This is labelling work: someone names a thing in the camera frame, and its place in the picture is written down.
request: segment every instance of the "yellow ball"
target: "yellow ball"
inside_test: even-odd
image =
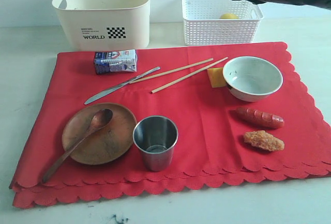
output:
[[[239,17],[234,13],[224,13],[221,15],[220,19],[239,19]]]

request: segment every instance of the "fried chicken nugget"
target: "fried chicken nugget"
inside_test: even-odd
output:
[[[285,148],[285,144],[282,140],[277,139],[264,130],[245,133],[244,142],[271,152]]]

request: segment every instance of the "white table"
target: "white table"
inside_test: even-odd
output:
[[[331,19],[263,20],[255,42],[284,41],[292,63],[331,123]],[[152,24],[149,48],[184,46],[182,23]],[[61,27],[0,29],[0,223],[331,223],[331,178],[244,183],[153,196],[12,207],[8,185],[39,113],[59,52]]]

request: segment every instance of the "wooden plate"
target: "wooden plate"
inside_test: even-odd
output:
[[[137,124],[134,114],[120,104],[98,103],[82,109],[67,123],[62,134],[64,150],[83,136],[94,113],[103,108],[113,111],[112,119],[72,152],[73,160],[86,165],[101,165],[120,157],[132,146],[132,132]]]

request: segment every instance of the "cup rim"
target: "cup rim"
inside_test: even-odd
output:
[[[239,88],[233,86],[233,85],[229,82],[229,80],[226,78],[225,73],[224,73],[224,72],[226,71],[226,68],[229,66],[229,64],[230,64],[232,61],[239,60],[239,59],[244,59],[244,58],[248,58],[248,57],[249,57],[249,58],[254,58],[254,59],[256,59],[256,60],[260,60],[260,61],[262,61],[262,62],[264,62],[264,63],[269,64],[270,66],[272,66],[272,67],[273,67],[273,68],[279,73],[279,75],[280,75],[280,82],[279,82],[278,86],[277,86],[274,90],[269,91],[269,92],[266,92],[266,93],[252,93],[252,92],[243,91],[242,89],[239,89]],[[279,90],[279,89],[281,88],[281,86],[283,85],[283,75],[282,75],[281,71],[278,69],[278,67],[275,66],[273,63],[269,62],[268,60],[265,60],[265,59],[260,58],[260,57],[255,57],[255,56],[240,56],[240,57],[235,57],[235,58],[231,59],[230,61],[226,62],[226,64],[224,65],[223,70],[222,70],[222,74],[223,74],[223,77],[224,77],[226,83],[227,83],[231,88],[234,88],[235,90],[237,90],[237,91],[239,91],[239,92],[242,92],[242,93],[245,93],[245,94],[247,94],[247,95],[251,95],[251,96],[267,96],[267,95],[270,95],[270,94],[276,92],[277,90]]]
[[[151,153],[151,152],[148,152],[148,151],[146,151],[146,150],[140,148],[140,146],[139,146],[139,145],[136,143],[136,141],[134,140],[134,132],[136,131],[136,129],[137,129],[137,127],[139,126],[139,124],[140,124],[141,122],[143,122],[144,120],[149,119],[149,118],[153,118],[153,117],[161,117],[161,118],[163,118],[163,119],[167,119],[168,121],[170,121],[170,122],[172,123],[172,125],[175,127],[175,130],[176,130],[176,139],[175,139],[175,141],[173,142],[173,144],[172,144],[169,148],[167,148],[166,150],[164,150],[164,151],[162,151],[162,152],[158,152],[158,153]],[[133,139],[133,142],[134,142],[135,146],[136,146],[139,150],[141,150],[143,153],[146,153],[146,154],[162,154],[162,153],[165,153],[165,152],[169,151],[170,149],[172,149],[172,148],[176,145],[176,143],[177,143],[177,141],[178,141],[178,128],[177,128],[176,124],[175,124],[171,119],[169,119],[169,118],[166,117],[166,116],[163,116],[163,115],[150,115],[150,116],[148,116],[148,117],[145,117],[145,118],[141,119],[141,120],[136,124],[136,126],[134,127],[133,132],[132,132],[132,139]]]

